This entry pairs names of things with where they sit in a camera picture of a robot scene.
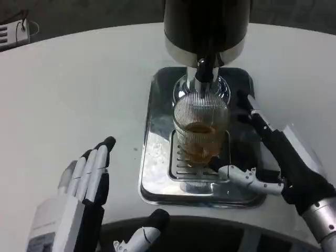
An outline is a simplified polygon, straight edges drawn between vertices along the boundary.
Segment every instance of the brown liquid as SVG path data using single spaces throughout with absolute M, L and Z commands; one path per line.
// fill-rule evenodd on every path
M 203 133 L 203 134 L 207 134 L 207 133 L 215 133 L 216 130 L 214 128 L 212 128 L 211 126 L 208 126 L 202 122 L 193 122 L 188 124 L 185 127 L 185 130 L 190 131 L 192 133 Z
M 187 125 L 185 130 L 195 133 L 195 137 L 191 138 L 191 142 L 186 143 L 184 146 L 186 158 L 191 163 L 207 163 L 211 157 L 218 155 L 222 138 L 216 135 L 216 130 L 213 127 L 201 122 L 195 122 Z

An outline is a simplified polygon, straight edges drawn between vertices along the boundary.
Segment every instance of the cable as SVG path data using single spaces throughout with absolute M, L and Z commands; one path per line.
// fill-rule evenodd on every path
M 16 46 L 17 46 L 17 27 L 19 24 L 22 24 L 21 21 L 16 24 L 16 29 L 15 29 L 15 37 L 16 37 Z
M 31 35 L 30 35 L 30 37 L 33 37 L 33 36 L 35 36 L 36 34 L 39 33 L 39 31 L 40 31 L 40 26 L 39 26 L 38 23 L 36 23 L 35 21 L 29 20 L 28 22 L 31 22 L 31 23 L 35 24 L 36 27 L 37 27 L 37 32 L 35 32 L 34 34 L 31 34 Z
M 26 9 L 25 11 L 26 11 L 26 14 L 22 17 L 22 31 L 23 32 L 26 31 L 26 27 L 24 26 L 24 22 L 27 19 L 27 16 L 29 14 L 29 10 L 28 9 Z

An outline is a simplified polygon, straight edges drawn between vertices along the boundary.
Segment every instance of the metal joint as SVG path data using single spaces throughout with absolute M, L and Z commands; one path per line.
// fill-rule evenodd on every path
M 336 231 L 336 197 L 326 198 L 310 206 L 302 218 L 320 243 Z

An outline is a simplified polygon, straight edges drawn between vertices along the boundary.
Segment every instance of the floor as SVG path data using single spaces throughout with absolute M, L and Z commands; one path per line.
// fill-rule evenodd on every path
M 0 0 L 0 21 L 29 8 L 40 25 L 32 41 L 111 26 L 163 20 L 162 0 Z M 336 34 L 335 0 L 254 0 L 252 23 Z

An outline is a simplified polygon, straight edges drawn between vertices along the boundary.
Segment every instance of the drip tray grate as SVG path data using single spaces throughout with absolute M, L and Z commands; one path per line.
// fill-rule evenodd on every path
M 190 182 L 212 182 L 225 183 L 228 180 L 221 179 L 218 173 L 211 170 L 207 164 L 190 165 L 186 160 L 183 151 L 180 148 L 176 136 L 176 131 L 173 130 L 170 138 L 170 162 L 168 175 L 175 181 L 190 181 Z

